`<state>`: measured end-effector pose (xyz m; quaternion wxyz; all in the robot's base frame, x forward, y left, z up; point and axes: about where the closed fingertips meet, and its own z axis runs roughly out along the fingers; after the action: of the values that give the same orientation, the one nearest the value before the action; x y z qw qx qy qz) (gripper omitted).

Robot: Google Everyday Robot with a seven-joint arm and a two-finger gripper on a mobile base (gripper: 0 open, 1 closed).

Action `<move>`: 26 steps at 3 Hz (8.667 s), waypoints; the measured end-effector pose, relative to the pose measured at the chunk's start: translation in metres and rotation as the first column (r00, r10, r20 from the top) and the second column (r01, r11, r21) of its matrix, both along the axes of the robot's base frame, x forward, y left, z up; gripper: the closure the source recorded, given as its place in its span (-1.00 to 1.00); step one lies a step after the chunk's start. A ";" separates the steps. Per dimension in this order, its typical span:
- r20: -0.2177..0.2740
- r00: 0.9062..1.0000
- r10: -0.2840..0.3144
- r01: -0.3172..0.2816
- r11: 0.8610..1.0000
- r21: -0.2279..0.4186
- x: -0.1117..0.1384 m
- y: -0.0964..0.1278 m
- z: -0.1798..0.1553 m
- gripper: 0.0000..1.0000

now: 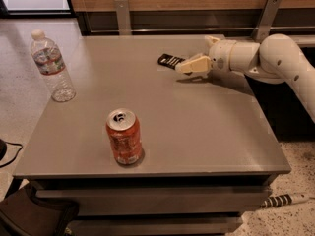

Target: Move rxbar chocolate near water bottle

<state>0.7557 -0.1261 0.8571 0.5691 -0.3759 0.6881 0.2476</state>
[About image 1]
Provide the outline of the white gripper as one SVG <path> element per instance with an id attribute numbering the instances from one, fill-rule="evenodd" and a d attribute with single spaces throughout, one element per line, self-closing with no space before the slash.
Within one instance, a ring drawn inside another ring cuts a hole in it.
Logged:
<path id="1" fill-rule="evenodd" d="M 215 70 L 229 71 L 230 56 L 235 40 L 220 40 L 217 37 L 207 35 L 205 37 L 209 48 L 209 57 L 200 56 L 190 58 L 175 66 L 175 71 L 181 74 L 207 72 L 212 67 Z"/>

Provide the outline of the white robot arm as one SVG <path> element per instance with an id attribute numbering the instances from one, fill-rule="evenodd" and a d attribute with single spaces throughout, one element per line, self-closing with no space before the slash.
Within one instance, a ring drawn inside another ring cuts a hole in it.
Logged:
<path id="1" fill-rule="evenodd" d="M 286 82 L 315 122 L 315 68 L 297 43 L 273 34 L 261 43 L 206 37 L 207 54 L 196 54 L 177 64 L 181 74 L 210 70 L 242 73 L 265 83 Z"/>

